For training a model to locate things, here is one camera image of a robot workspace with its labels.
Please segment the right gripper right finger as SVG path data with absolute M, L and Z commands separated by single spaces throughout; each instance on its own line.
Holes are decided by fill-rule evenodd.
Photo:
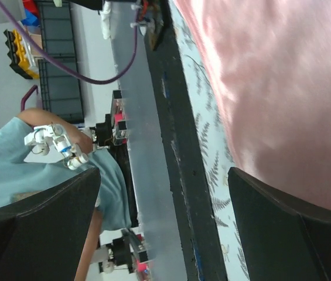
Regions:
M 233 167 L 228 186 L 251 280 L 331 280 L 331 211 Z

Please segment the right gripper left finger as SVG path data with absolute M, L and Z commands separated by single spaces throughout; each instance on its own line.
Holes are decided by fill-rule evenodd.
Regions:
M 74 280 L 100 173 L 90 168 L 0 208 L 0 280 Z

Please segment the salmon pink cloth napkin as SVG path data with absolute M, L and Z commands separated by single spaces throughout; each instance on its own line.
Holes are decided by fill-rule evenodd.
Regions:
M 176 1 L 235 164 L 331 210 L 331 1 Z

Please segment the person in blue shirt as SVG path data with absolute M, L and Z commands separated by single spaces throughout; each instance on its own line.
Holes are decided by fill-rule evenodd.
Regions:
M 24 138 L 35 127 L 43 125 L 63 126 L 70 140 L 88 155 L 88 163 L 77 170 L 70 170 L 60 162 L 26 162 L 31 148 L 24 144 Z M 26 109 L 0 129 L 0 207 L 14 202 L 24 194 L 33 195 L 54 187 L 90 167 L 100 171 L 100 205 L 94 209 L 75 280 L 86 279 L 103 231 L 131 226 L 122 170 L 108 149 L 94 150 L 89 136 L 51 112 L 39 108 Z

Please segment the floral tablecloth mat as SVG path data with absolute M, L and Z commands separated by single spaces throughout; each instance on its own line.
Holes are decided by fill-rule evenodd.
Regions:
M 235 164 L 227 147 L 216 99 L 196 42 L 174 2 L 170 3 L 170 11 L 227 277 L 229 280 L 249 280 L 228 187 L 228 171 Z

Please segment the yellow black storage bins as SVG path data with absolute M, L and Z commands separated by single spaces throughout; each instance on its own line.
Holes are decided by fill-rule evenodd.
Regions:
M 11 60 L 10 68 L 24 79 L 39 79 L 39 68 L 30 51 L 30 45 L 16 29 L 12 31 L 6 29 L 4 35 L 5 45 L 9 50 L 7 56 Z

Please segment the aluminium frame rail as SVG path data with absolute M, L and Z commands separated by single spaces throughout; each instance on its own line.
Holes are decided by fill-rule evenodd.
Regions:
M 135 11 L 129 3 L 112 4 L 112 49 L 117 70 L 135 60 L 119 80 L 127 119 L 128 154 L 152 280 L 187 280 L 185 262 L 155 94 L 142 35 L 130 26 Z

